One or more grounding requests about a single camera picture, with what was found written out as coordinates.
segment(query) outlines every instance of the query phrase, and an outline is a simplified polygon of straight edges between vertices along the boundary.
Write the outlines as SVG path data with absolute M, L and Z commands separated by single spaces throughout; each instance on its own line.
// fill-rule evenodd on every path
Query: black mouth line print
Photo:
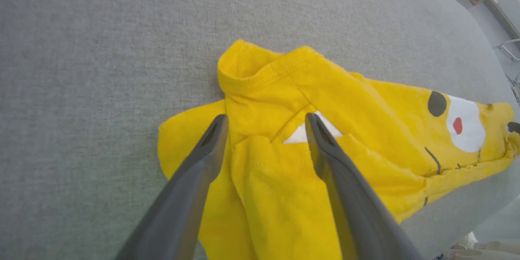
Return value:
M 440 175 L 440 163 L 439 163 L 439 160 L 437 160 L 435 155 L 433 155 L 433 153 L 431 153 L 431 151 L 427 147 L 425 147 L 424 149 L 426 149 L 426 152 L 431 156 L 431 158 L 433 158 L 433 160 L 435 160 L 435 163 L 437 164 L 437 175 Z

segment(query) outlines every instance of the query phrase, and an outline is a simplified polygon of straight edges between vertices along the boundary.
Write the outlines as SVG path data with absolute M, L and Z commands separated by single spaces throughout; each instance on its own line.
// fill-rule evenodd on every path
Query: white cheek print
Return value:
M 452 97 L 446 126 L 451 134 L 451 141 L 460 150 L 476 152 L 481 149 L 486 138 L 479 107 L 475 102 Z

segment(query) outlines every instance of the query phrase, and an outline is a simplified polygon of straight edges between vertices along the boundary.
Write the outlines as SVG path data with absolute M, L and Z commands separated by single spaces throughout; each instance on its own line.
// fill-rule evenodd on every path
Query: red nose print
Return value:
M 455 129 L 455 132 L 457 132 L 457 134 L 461 134 L 462 133 L 462 119 L 460 119 L 460 118 L 455 119 L 455 122 L 453 123 L 453 128 Z

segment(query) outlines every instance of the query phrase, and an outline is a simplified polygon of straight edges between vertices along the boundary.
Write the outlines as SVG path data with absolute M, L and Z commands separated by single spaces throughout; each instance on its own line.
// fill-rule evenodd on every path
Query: gray carpet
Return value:
M 216 62 L 238 38 L 514 103 L 454 0 L 0 0 L 0 258 L 115 255 L 165 183 L 159 123 L 222 98 Z M 433 256 L 515 197 L 518 173 L 461 188 L 403 226 Z

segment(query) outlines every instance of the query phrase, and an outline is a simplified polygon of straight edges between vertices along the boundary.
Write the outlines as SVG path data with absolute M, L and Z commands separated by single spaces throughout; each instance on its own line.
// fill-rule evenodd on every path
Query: yellow t-shirt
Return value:
M 171 178 L 218 114 L 229 134 L 199 239 L 210 260 L 340 259 L 305 114 L 316 112 L 401 222 L 451 190 L 503 171 L 520 143 L 506 103 L 483 105 L 344 71 L 309 47 L 280 54 L 239 40 L 218 65 L 225 99 L 159 129 Z

